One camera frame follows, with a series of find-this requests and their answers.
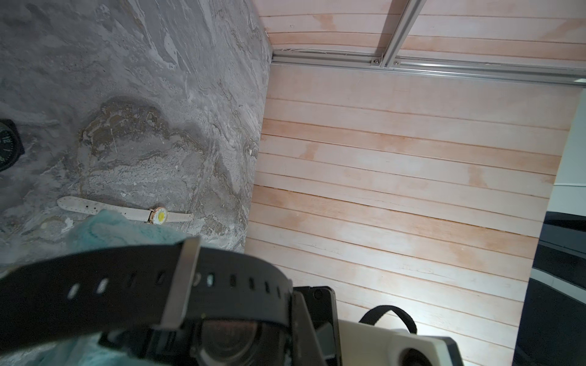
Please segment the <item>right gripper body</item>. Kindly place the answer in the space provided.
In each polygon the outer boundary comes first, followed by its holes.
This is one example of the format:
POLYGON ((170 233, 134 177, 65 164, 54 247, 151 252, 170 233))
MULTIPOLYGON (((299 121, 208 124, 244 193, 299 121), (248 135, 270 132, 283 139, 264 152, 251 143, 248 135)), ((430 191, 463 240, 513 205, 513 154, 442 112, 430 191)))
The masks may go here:
POLYGON ((335 291, 328 286, 297 287, 297 291, 304 296, 324 361, 329 366, 341 366, 335 291))

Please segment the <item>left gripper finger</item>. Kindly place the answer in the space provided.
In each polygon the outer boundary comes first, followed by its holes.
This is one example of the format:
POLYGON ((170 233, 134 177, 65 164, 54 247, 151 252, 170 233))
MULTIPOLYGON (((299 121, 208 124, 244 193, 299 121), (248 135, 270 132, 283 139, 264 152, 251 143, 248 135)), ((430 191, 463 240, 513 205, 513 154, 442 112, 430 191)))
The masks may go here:
POLYGON ((303 295, 291 296, 292 365, 326 366, 303 295))

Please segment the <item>aluminium wall frame rail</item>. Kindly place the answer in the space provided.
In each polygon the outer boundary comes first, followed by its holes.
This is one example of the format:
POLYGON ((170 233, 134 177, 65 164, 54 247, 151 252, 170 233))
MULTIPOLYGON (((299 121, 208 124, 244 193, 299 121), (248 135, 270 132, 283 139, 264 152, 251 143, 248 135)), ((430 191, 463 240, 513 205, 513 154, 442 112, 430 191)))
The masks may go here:
POLYGON ((327 50, 275 50, 272 63, 585 87, 584 69, 400 56, 399 48, 423 6, 423 1, 407 2, 396 28, 398 34, 391 38, 381 55, 327 50))

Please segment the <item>teal microfiber cloth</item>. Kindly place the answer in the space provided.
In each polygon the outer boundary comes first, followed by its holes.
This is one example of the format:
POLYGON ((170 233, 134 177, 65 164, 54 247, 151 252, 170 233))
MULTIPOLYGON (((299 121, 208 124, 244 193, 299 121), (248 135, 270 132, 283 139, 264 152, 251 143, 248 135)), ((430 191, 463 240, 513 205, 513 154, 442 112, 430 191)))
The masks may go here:
MULTIPOLYGON (((104 210, 79 224, 67 236, 74 253, 135 245, 172 245, 187 235, 171 227, 142 224, 120 213, 104 210)), ((41 352, 29 365, 153 365, 152 361, 131 358, 99 345, 98 335, 89 335, 56 344, 41 352)))

